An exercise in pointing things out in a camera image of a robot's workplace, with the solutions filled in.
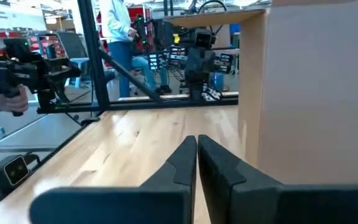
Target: wall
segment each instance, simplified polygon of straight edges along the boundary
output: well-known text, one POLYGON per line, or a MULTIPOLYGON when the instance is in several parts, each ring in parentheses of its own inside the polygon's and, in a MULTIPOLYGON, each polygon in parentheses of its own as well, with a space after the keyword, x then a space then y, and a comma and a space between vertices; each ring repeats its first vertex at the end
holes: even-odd
POLYGON ((15 4, 11 6, 0 4, 0 29, 13 27, 46 30, 44 17, 40 9, 22 7, 15 4))
POLYGON ((287 183, 358 183, 358 2, 273 9, 259 167, 287 183))
POLYGON ((77 0, 69 0, 70 6, 71 6, 71 14, 73 16, 73 24, 75 27, 75 32, 77 34, 83 34, 83 27, 82 27, 82 21, 81 21, 81 15, 80 15, 80 9, 78 8, 78 1, 77 0))
POLYGON ((64 21, 59 21, 59 19, 57 19, 57 23, 47 24, 47 30, 56 30, 56 31, 66 30, 66 29, 75 29, 76 30, 76 28, 77 28, 77 26, 75 26, 73 19, 68 19, 68 20, 64 20, 64 21))

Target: wooden table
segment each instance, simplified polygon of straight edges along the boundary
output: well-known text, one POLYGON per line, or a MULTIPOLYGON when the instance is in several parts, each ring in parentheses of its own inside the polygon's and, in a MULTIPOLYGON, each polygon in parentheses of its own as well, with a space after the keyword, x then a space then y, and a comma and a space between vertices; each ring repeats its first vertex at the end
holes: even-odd
MULTIPOLYGON (((187 135, 207 134, 240 158, 237 106, 111 111, 0 202, 0 224, 27 224, 31 201, 59 186, 138 186, 187 135)), ((210 223, 200 178, 195 223, 210 223)))

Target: black metal frame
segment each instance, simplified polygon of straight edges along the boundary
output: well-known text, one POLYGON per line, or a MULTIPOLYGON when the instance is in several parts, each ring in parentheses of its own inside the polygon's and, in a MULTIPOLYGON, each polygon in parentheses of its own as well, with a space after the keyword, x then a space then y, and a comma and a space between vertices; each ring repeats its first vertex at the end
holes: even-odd
POLYGON ((164 0, 164 16, 168 16, 168 1, 169 1, 169 7, 170 7, 170 13, 171 16, 173 16, 173 0, 164 0))
POLYGON ((0 148, 0 153, 28 153, 28 152, 53 152, 54 147, 37 147, 37 148, 0 148))
POLYGON ((39 113, 69 113, 82 111, 116 111, 141 110, 157 108, 182 108, 194 106, 236 105, 238 96, 224 96, 221 101, 190 101, 188 98, 160 98, 151 92, 143 83, 129 75, 129 72, 119 65, 106 52, 99 49, 99 39, 95 32, 96 24, 93 19, 93 10, 90 0, 78 0, 78 8, 83 25, 83 34, 88 49, 89 65, 94 81, 96 99, 98 103, 72 104, 64 108, 39 109, 39 113), (110 63, 119 73, 124 74, 130 82, 143 91, 149 100, 121 100, 110 102, 107 92, 106 80, 103 73, 102 59, 110 63))

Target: workbench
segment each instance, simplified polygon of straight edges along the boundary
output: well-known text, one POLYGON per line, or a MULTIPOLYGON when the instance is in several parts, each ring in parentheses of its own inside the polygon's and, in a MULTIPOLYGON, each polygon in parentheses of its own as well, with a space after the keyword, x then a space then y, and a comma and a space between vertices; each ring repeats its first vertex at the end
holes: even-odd
MULTIPOLYGON (((29 206, 61 186, 139 186, 188 135, 207 134, 244 159, 237 106, 109 111, 0 202, 0 224, 30 223, 29 206)), ((195 223, 210 223, 200 177, 195 223)))

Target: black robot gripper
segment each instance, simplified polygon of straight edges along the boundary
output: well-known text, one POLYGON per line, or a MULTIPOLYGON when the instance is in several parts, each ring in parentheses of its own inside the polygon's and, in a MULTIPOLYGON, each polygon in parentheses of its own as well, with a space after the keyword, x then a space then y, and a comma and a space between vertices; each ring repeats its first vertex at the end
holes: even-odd
POLYGON ((358 223, 358 185, 284 185, 205 135, 188 136, 136 188, 52 189, 33 224, 193 223, 196 155, 212 224, 358 223))
MULTIPOLYGON (((0 61, 0 94, 6 98, 20 96, 18 84, 13 77, 13 64, 0 61)), ((22 116, 22 112, 12 112, 13 116, 22 116)))

